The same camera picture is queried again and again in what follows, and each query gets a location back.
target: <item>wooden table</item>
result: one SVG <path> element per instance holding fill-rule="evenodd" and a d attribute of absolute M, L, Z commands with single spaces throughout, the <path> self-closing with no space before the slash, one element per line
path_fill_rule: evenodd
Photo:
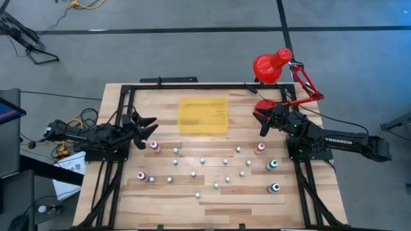
<path fill-rule="evenodd" d="M 295 87 L 297 98 L 305 98 L 301 87 Z M 116 111 L 120 88 L 119 83 L 106 85 L 99 123 L 106 122 Z M 281 101 L 279 90 L 259 90 L 259 93 L 264 98 Z M 227 132 L 180 133 L 177 128 L 179 99 L 211 96 L 227 98 Z M 304 227 L 295 170 L 286 148 L 286 133 L 271 129 L 266 137 L 259 136 L 261 125 L 252 115 L 259 100 L 258 95 L 245 89 L 137 90 L 134 106 L 143 117 L 158 118 L 160 126 L 149 142 L 157 141 L 162 151 L 156 154 L 150 148 L 141 151 L 130 146 L 121 179 L 115 228 L 157 228 L 158 224 L 163 224 L 164 228 L 238 228 L 240 223 L 247 228 Z M 316 102 L 304 106 L 318 111 Z M 308 111 L 302 113 L 322 126 L 318 115 Z M 265 143 L 267 148 L 255 155 L 253 149 L 259 142 Z M 240 153 L 236 152 L 238 146 L 242 148 Z M 176 158 L 173 148 L 179 149 L 177 166 L 172 163 Z M 206 159 L 204 165 L 199 161 L 202 157 Z M 226 166 L 223 164 L 225 158 L 229 160 Z M 266 163 L 273 158 L 278 160 L 279 166 L 274 171 L 266 171 Z M 252 161 L 251 166 L 246 166 L 247 160 Z M 337 219 L 346 223 L 333 169 L 322 160 L 311 163 L 320 198 Z M 73 225 L 79 224 L 90 212 L 99 168 L 100 162 L 87 166 Z M 140 171 L 154 176 L 155 182 L 138 180 Z M 197 173 L 194 178 L 190 176 L 192 171 Z M 244 177 L 239 176 L 240 171 L 245 172 Z M 167 182 L 169 176 L 173 177 L 171 184 Z M 231 182 L 225 182 L 226 176 L 231 177 Z M 213 187 L 214 182 L 220 184 L 219 189 Z M 281 190 L 268 194 L 267 187 L 274 182 L 281 185 Z M 311 222 L 315 223 L 312 202 L 308 195 L 307 198 Z M 106 204 L 103 224 L 107 224 L 110 203 L 111 199 Z"/>

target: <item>floor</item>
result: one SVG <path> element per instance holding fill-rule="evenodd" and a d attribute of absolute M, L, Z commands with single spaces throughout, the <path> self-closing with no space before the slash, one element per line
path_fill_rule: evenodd
<path fill-rule="evenodd" d="M 12 0 L 6 11 L 42 33 L 56 23 L 69 3 L 40 2 Z M 285 41 L 281 29 L 285 21 L 280 20 L 284 15 L 277 9 L 278 3 L 283 4 L 285 31 L 290 36 Z M 108 0 L 97 10 L 68 10 L 58 26 L 41 37 L 47 51 L 60 57 L 60 63 L 36 66 L 28 58 L 17 58 L 7 37 L 0 36 L 1 88 L 100 98 L 106 83 L 138 82 L 140 78 L 252 81 L 256 56 L 292 45 L 295 58 L 305 64 L 326 97 L 319 103 L 320 111 L 360 123 L 391 144 L 393 160 L 382 164 L 352 153 L 333 152 L 349 223 L 408 230 L 411 195 L 405 184 L 411 182 L 410 143 L 380 130 L 380 123 L 411 111 L 411 70 L 407 68 L 411 30 L 399 30 L 398 26 L 411 26 L 408 0 Z M 198 33 L 144 30 L 238 27 L 246 29 Z M 20 45 L 16 47 L 24 54 Z M 290 73 L 285 71 L 280 81 L 291 81 Z M 36 139 L 54 119 L 70 119 L 85 107 L 99 109 L 99 104 L 23 94 L 22 107 L 28 115 L 22 119 L 22 133 Z M 328 129 L 360 132 L 327 119 L 324 124 Z M 35 151 L 48 155 L 51 150 Z M 33 158 L 49 162 L 40 156 Z M 64 214 L 41 224 L 39 230 L 69 227 L 76 198 L 70 198 L 65 206 Z"/>

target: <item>black metal frame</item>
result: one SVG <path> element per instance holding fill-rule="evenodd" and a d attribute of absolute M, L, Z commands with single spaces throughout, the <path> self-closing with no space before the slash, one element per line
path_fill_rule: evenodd
<path fill-rule="evenodd" d="M 273 84 L 273 85 L 264 85 L 262 83 L 238 83 L 238 84 L 167 84 L 167 83 L 161 83 L 159 81 L 157 84 L 153 85 L 122 85 L 121 86 L 121 94 L 119 98 L 119 103 L 118 103 L 118 111 L 121 112 L 124 107 L 127 108 L 127 115 L 131 115 L 132 113 L 132 105 L 134 104 L 134 98 L 135 98 L 135 92 L 137 90 L 158 90 L 158 89 L 164 89 L 164 90 L 175 90 L 175 89 L 245 89 L 247 90 L 247 87 L 252 87 L 254 89 L 279 89 L 281 91 L 281 99 L 283 102 L 287 101 L 287 95 L 286 92 L 289 92 L 291 94 L 292 99 L 296 99 L 295 95 L 295 87 L 293 83 L 285 83 L 285 84 Z M 125 97 L 126 95 L 129 94 L 128 102 L 125 105 Z M 116 122 L 115 125 L 120 125 L 120 120 L 121 120 L 121 114 L 118 113 L 116 116 Z M 300 167 L 300 160 L 297 160 L 296 158 L 293 159 L 294 162 L 294 168 L 295 168 L 295 173 L 297 177 L 297 185 L 299 189 L 299 196 L 300 196 L 300 201 L 301 201 L 301 209 L 302 209 L 302 215 L 304 218 L 304 224 L 305 228 L 304 229 L 310 229 L 310 230 L 341 230 L 341 231 L 377 231 L 375 229 L 367 229 L 367 228 L 353 228 L 350 227 L 349 225 L 343 225 L 337 221 L 333 215 L 327 210 L 326 206 L 321 202 L 320 198 L 317 196 L 317 190 L 315 187 L 315 181 L 314 181 L 314 175 L 313 175 L 313 170 L 311 166 L 310 160 L 305 160 L 304 164 L 306 166 L 306 173 L 308 180 L 305 178 L 305 176 L 302 173 L 301 167 Z M 105 177 L 103 181 L 103 189 L 101 192 L 101 198 L 97 202 L 96 206 L 94 206 L 93 211 L 96 211 L 95 216 L 87 216 L 86 220 L 84 222 L 87 222 L 86 227 L 76 227 L 74 228 L 75 230 L 113 230 L 114 229 L 114 222 L 116 218 L 116 211 L 117 211 L 117 205 L 118 205 L 118 199 L 119 199 L 119 190 L 120 190 L 120 183 L 121 183 L 121 175 L 123 173 L 123 166 L 124 162 L 118 162 L 118 167 L 116 170 L 116 175 L 113 178 L 113 180 L 110 182 L 110 176 L 112 173 L 112 168 L 113 168 L 113 162 L 108 162 L 106 172 L 105 172 Z M 317 220 L 316 225 L 312 225 L 310 221 L 310 214 L 308 211 L 308 204 L 306 200 L 306 194 L 305 191 L 308 192 L 308 194 L 311 196 L 314 202 L 314 209 L 315 209 L 315 217 Z M 111 203 L 111 208 L 110 208 L 110 214 L 109 214 L 109 223 L 108 225 L 103 226 L 103 213 L 104 213 L 104 207 L 105 207 L 105 202 L 107 201 L 110 193 L 113 192 L 113 197 L 112 197 L 112 203 Z M 324 216 L 327 221 L 331 224 L 331 226 L 325 226 L 324 222 L 322 220 L 322 216 Z M 94 220 L 94 218 L 97 217 L 96 220 L 96 226 L 91 227 L 91 224 Z M 164 227 L 159 224 L 157 230 L 163 230 Z M 239 224 L 239 229 L 221 229 L 221 230 L 246 230 L 244 224 Z M 274 230 L 282 230 L 280 228 L 268 228 L 268 229 L 247 229 L 247 230 L 269 230 L 269 231 L 274 231 Z"/>

